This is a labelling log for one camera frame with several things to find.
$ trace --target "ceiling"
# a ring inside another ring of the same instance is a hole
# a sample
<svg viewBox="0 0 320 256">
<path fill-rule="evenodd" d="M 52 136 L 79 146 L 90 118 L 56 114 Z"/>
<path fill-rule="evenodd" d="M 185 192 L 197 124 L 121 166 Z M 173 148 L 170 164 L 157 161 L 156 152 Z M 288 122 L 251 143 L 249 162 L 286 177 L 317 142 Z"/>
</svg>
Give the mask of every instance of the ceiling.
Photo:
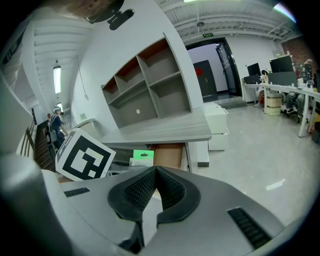
<svg viewBox="0 0 320 256">
<path fill-rule="evenodd" d="M 78 51 L 94 25 L 84 19 L 72 19 L 43 9 L 33 17 L 33 54 L 37 78 L 50 107 L 69 106 L 73 71 L 78 67 Z M 61 66 L 61 92 L 54 88 L 53 68 Z"/>
<path fill-rule="evenodd" d="M 246 36 L 281 42 L 301 35 L 296 24 L 273 9 L 267 0 L 154 0 L 167 15 L 181 39 L 202 34 Z"/>
</svg>

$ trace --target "office desk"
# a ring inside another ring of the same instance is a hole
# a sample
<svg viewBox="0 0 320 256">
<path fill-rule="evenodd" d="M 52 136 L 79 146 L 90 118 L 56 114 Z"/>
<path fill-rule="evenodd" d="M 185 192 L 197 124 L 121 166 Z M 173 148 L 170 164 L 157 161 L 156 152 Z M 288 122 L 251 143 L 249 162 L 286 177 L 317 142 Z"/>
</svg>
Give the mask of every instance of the office desk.
<svg viewBox="0 0 320 256">
<path fill-rule="evenodd" d="M 99 141 L 108 147 L 141 144 L 185 143 L 190 172 L 198 169 L 197 149 L 194 143 L 212 138 L 201 108 L 181 115 L 151 119 L 112 131 Z"/>
<path fill-rule="evenodd" d="M 284 86 L 284 85 L 278 85 L 278 84 L 267 84 L 267 83 L 260 83 L 260 84 L 243 84 L 242 85 L 244 90 L 247 89 L 256 89 L 256 88 L 263 88 L 264 90 L 264 95 L 267 95 L 267 90 L 273 90 L 273 91 L 279 91 L 283 93 L 290 93 L 290 92 L 295 92 L 298 94 L 303 94 L 304 95 L 304 108 L 303 108 L 303 118 L 299 130 L 298 136 L 301 138 L 303 135 L 304 127 L 307 122 L 307 111 L 309 107 L 309 97 L 313 97 L 313 106 L 312 106 L 312 113 L 311 113 L 311 118 L 309 120 L 309 125 L 307 131 L 310 132 L 312 123 L 315 118 L 316 114 L 316 102 L 320 102 L 320 93 L 308 90 L 307 88 L 303 89 L 298 89 L 297 87 L 292 87 L 292 86 Z M 264 100 L 264 113 L 267 113 L 267 101 Z"/>
</svg>

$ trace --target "fluorescent light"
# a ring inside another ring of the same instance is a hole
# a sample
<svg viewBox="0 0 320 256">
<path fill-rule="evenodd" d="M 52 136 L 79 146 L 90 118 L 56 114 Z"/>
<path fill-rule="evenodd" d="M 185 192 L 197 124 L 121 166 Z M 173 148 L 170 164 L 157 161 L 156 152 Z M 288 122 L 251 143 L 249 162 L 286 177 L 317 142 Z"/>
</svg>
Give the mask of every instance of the fluorescent light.
<svg viewBox="0 0 320 256">
<path fill-rule="evenodd" d="M 59 108 L 61 109 L 61 112 L 63 112 L 63 111 L 64 111 L 64 110 L 63 110 L 63 108 L 62 108 L 62 104 L 61 104 L 61 103 L 57 104 L 56 106 L 57 106 L 57 107 L 59 107 Z"/>
<path fill-rule="evenodd" d="M 289 19 L 291 19 L 293 22 L 297 23 L 295 17 L 288 11 L 281 3 L 278 3 L 275 7 L 278 12 L 282 13 L 283 15 L 287 16 Z"/>
<path fill-rule="evenodd" d="M 61 67 L 55 66 L 53 68 L 53 83 L 54 83 L 54 91 L 56 94 L 61 92 L 60 79 L 61 79 Z"/>
</svg>

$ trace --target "door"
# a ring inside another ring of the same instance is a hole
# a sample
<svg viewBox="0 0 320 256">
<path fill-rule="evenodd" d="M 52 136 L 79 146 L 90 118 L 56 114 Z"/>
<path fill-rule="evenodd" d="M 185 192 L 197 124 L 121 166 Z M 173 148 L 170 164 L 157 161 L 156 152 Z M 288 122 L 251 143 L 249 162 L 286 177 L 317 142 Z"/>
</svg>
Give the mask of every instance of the door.
<svg viewBox="0 0 320 256">
<path fill-rule="evenodd" d="M 229 56 L 224 44 L 220 43 L 220 45 L 216 47 L 216 51 L 219 55 L 219 58 L 222 64 L 223 73 L 225 75 L 226 84 L 228 86 L 228 92 L 230 95 L 237 96 L 238 93 L 237 93 L 235 78 L 232 72 L 231 60 L 229 59 Z"/>
<path fill-rule="evenodd" d="M 200 62 L 194 63 L 193 66 L 199 81 L 203 101 L 205 101 L 205 98 L 212 98 L 212 96 L 216 97 L 217 88 L 216 88 L 214 75 L 212 73 L 212 69 L 209 61 L 208 60 L 200 61 Z"/>
</svg>

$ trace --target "desk leg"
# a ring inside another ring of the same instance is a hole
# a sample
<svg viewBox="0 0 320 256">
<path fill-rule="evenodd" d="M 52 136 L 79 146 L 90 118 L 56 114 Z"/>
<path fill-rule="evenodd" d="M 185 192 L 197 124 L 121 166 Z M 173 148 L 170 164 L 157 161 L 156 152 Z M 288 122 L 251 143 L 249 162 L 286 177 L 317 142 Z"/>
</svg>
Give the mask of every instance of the desk leg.
<svg viewBox="0 0 320 256">
<path fill-rule="evenodd" d="M 267 113 L 267 88 L 263 88 L 264 91 L 264 113 Z"/>
<path fill-rule="evenodd" d="M 298 136 L 301 138 L 302 137 L 302 133 L 304 132 L 304 128 L 307 122 L 307 113 L 308 113 L 308 106 L 309 106 L 309 96 L 305 95 L 304 96 L 304 109 L 303 109 L 303 118 L 302 118 L 302 122 L 301 122 L 301 126 L 300 126 L 300 131 Z"/>
<path fill-rule="evenodd" d="M 188 158 L 188 165 L 190 173 L 198 173 L 198 158 L 197 158 L 197 147 L 195 142 L 186 142 L 186 155 Z"/>
<path fill-rule="evenodd" d="M 316 107 L 317 107 L 317 102 L 316 102 L 316 100 L 313 98 L 312 114 L 311 114 L 311 117 L 310 117 L 310 120 L 309 120 L 308 133 L 311 132 L 311 128 L 312 128 L 312 125 L 313 125 L 313 123 L 314 123 L 314 119 L 315 119 L 315 115 L 316 115 Z"/>
</svg>

